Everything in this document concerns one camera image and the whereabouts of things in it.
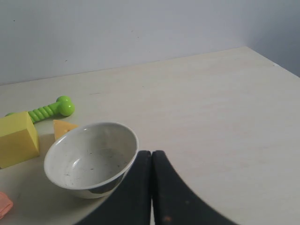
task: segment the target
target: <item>bowl rim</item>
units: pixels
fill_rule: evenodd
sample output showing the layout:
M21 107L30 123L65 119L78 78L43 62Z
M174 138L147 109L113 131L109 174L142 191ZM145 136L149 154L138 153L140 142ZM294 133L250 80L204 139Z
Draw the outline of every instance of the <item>bowl rim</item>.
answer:
M105 180L105 181L102 181L98 184L94 184L94 185L89 185L89 186L82 186L82 187L66 187L66 186L62 186L60 185L58 182L56 182L54 179L52 179L51 175L50 175L50 172L49 172L49 160L50 160L50 153L52 151L54 151L54 149L56 148L56 146L62 142L67 136L70 136L74 133L78 133L79 131L81 130L84 130L86 128L90 128L90 127L96 127L96 126L101 126L101 125L117 125L117 126L121 126L121 127L124 127L126 128L129 132L132 133L132 135L134 136L135 138L135 141L136 141L136 149L135 149L135 154L133 155L133 157L131 158L131 160L128 162L128 164L119 172L117 173L116 175L114 175L113 177ZM46 156L45 156L45 159L44 159L44 172L46 174L46 177L53 183L55 184L56 186L58 187L61 187L63 189L67 189L67 190L90 190L90 189L94 189L94 188L98 188L102 185L105 185L107 183L110 183L111 181L115 180L116 178L118 178L119 176L121 176L122 174L125 174L125 172L131 167L131 165L133 164L136 156L137 156L137 153L138 153L138 149L139 149L139 140L135 134L135 132L128 126L124 125L124 124L121 124L121 123L118 123L118 122L96 122L96 123L90 123L88 125L84 125L84 126L79 126L79 127L76 127L72 130L70 130L69 132L65 133L62 137L60 137L59 139L57 139L52 145L51 147L49 148L49 150L47 151L46 153Z

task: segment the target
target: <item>green toy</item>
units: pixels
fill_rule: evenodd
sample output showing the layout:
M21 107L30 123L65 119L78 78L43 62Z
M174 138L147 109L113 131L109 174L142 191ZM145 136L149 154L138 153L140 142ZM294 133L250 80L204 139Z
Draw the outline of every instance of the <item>green toy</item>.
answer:
M52 116L63 115L70 116L74 112L75 107L68 96L60 96L55 103L28 111L33 123L47 119Z

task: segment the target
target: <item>orange object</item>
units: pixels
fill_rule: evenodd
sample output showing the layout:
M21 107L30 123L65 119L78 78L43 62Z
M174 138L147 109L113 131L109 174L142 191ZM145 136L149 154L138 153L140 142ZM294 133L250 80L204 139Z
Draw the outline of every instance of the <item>orange object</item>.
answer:
M13 205L13 202L8 198L8 196L3 192L0 192L0 219L2 219L8 211L10 211Z
M69 132L70 130L78 127L78 125L68 123L62 120L53 120L53 126L54 137L56 140L63 136L66 132Z

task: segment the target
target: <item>yellow foam block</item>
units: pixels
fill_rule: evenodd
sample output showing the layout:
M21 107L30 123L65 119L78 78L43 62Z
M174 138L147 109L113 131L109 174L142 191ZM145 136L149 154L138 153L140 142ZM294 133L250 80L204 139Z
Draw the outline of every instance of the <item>yellow foam block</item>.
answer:
M38 134L27 112L0 118L0 168L39 156Z
M54 138L57 140L66 132L78 127L76 124L68 123L62 120L53 120Z

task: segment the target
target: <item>pink object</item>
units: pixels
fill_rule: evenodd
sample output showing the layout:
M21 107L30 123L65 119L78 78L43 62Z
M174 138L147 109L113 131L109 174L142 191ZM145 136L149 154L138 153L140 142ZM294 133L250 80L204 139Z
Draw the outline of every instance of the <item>pink object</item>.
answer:
M13 202L8 198L8 196L3 192L0 192L0 219L2 219L8 211L10 211L13 205Z

